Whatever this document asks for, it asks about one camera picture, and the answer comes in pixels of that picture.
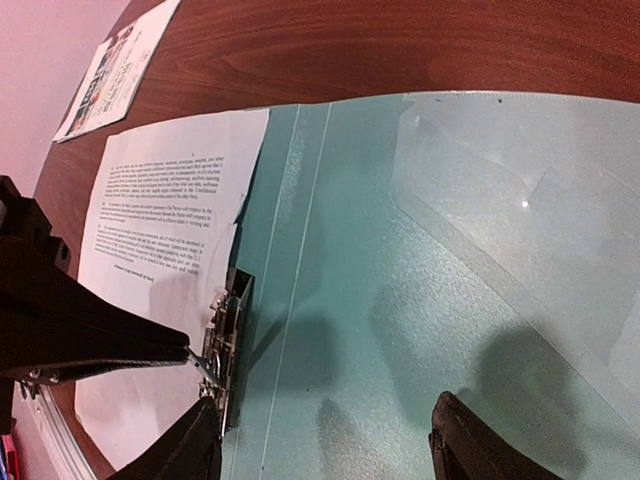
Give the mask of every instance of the transparent plastic pocket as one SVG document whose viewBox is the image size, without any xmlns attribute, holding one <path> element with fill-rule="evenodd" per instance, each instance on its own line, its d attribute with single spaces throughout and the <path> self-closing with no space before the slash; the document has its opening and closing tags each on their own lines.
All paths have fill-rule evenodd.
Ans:
<svg viewBox="0 0 640 480">
<path fill-rule="evenodd" d="M 521 158 L 485 158 L 409 109 L 394 200 L 640 433 L 640 198 L 604 166 L 563 176 L 579 159 Z"/>
</svg>

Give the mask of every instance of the brown wooden surface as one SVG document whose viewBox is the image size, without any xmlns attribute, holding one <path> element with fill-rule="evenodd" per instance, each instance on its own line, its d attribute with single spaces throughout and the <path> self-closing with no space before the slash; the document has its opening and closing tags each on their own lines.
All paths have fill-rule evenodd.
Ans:
<svg viewBox="0 0 640 480">
<path fill-rule="evenodd" d="M 114 31 L 160 0 L 132 0 Z M 36 198 L 73 252 L 109 135 L 244 107 L 418 90 L 640 100 L 637 0 L 183 0 L 127 119 L 54 145 Z M 109 472 L 57 395 L 81 445 Z"/>
</svg>

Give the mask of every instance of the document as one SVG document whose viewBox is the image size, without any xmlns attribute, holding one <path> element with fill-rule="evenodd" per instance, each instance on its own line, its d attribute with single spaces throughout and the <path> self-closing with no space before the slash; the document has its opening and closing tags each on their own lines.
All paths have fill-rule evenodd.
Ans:
<svg viewBox="0 0 640 480">
<path fill-rule="evenodd" d="M 125 117 L 179 4 L 180 0 L 166 0 L 98 47 L 54 141 L 63 142 Z"/>
<path fill-rule="evenodd" d="M 268 110 L 200 115 L 110 137 L 87 212 L 79 282 L 187 333 L 200 353 L 268 118 Z M 89 378 L 78 382 L 76 413 L 119 470 L 197 401 L 200 380 L 191 365 Z"/>
</svg>

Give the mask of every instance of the red object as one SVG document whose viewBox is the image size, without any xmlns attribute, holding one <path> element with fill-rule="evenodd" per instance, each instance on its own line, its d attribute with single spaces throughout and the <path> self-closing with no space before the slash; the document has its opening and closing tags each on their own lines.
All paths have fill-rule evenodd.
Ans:
<svg viewBox="0 0 640 480">
<path fill-rule="evenodd" d="M 15 480 L 20 480 L 20 469 L 18 468 L 18 451 L 13 443 L 11 435 L 2 436 L 2 444 L 4 445 L 4 451 L 7 454 L 7 473 L 13 475 Z"/>
</svg>

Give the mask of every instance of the pink wall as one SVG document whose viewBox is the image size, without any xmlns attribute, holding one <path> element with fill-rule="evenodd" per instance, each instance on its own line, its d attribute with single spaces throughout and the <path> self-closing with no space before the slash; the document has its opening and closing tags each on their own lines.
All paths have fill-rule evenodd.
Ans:
<svg viewBox="0 0 640 480">
<path fill-rule="evenodd" d="M 97 45 L 129 0 L 0 1 L 0 173 L 31 195 Z"/>
</svg>

